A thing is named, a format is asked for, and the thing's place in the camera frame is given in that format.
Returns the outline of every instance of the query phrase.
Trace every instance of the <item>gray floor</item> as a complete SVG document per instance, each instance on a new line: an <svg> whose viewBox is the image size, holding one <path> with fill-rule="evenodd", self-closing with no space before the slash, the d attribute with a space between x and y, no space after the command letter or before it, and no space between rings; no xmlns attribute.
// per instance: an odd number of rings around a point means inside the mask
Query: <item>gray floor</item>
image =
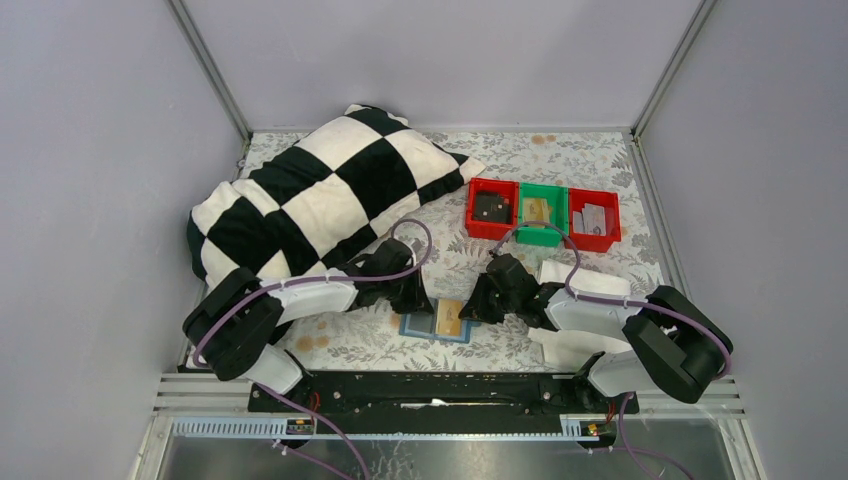
<svg viewBox="0 0 848 480"><path fill-rule="evenodd" d="M719 432L707 420L627 422L633 446L681 462L698 479L733 478ZM646 478L627 453L594 454L571 442L358 442L374 480ZM305 460L281 456L268 441L173 438L162 480L336 479ZM303 452L362 478L341 441L314 441ZM686 478L673 466L646 459L661 478Z"/></svg>

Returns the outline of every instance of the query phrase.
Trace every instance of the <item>brown stain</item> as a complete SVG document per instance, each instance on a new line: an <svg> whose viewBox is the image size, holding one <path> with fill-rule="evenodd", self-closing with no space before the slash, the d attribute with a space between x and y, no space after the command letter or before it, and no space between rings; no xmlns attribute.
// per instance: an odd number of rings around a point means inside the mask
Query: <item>brown stain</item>
<svg viewBox="0 0 848 480"><path fill-rule="evenodd" d="M304 335L297 339L297 343L294 344L294 348L296 348L299 352L310 352L312 351L314 343L315 342L312 340L312 337Z"/></svg>

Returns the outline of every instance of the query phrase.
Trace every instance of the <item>checkered pillow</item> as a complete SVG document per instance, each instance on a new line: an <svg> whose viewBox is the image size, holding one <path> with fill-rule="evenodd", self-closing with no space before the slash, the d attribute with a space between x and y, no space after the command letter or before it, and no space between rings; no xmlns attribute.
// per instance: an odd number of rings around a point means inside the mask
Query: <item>checkered pillow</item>
<svg viewBox="0 0 848 480"><path fill-rule="evenodd" d="M323 272L484 168L404 118L353 105L191 210L192 269L211 286L238 267L269 279Z"/></svg>

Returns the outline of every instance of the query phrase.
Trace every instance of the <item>floral tablecloth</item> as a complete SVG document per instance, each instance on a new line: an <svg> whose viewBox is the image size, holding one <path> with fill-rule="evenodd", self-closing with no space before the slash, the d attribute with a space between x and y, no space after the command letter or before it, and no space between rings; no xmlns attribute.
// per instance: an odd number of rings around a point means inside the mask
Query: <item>floral tablecloth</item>
<svg viewBox="0 0 848 480"><path fill-rule="evenodd" d="M242 175L288 148L302 133L257 133ZM582 254L584 266L630 280L634 294L662 281L658 245L648 231L624 139L620 133L431 133L448 151L473 155L487 165L481 177L556 184L618 192L622 240L606 254ZM433 233L430 260L423 268L428 294L467 299L495 242L470 238L463 225L468 187L408 215ZM423 253L426 238L414 225L398 228L398 238ZM373 251L376 244L369 248ZM507 243L502 249L521 259L531 273L546 258L573 264L563 247ZM508 316L501 325L474 327L468 344L417 339L398 334L399 321L388 304L367 310L316 315L297 320L278 344L309 369L548 371L541 345L527 327Z"/></svg>

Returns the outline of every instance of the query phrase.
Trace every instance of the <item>white wall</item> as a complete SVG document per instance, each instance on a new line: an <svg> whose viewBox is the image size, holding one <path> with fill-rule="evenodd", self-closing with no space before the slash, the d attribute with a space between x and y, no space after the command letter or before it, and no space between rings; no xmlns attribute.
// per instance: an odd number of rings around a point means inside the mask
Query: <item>white wall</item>
<svg viewBox="0 0 848 480"><path fill-rule="evenodd" d="M0 478L127 475L239 144L165 2L0 6Z"/></svg>
<svg viewBox="0 0 848 480"><path fill-rule="evenodd" d="M848 468L848 2L718 5L644 136L769 478Z"/></svg>
<svg viewBox="0 0 848 480"><path fill-rule="evenodd" d="M252 128L630 126L698 0L188 0Z"/></svg>

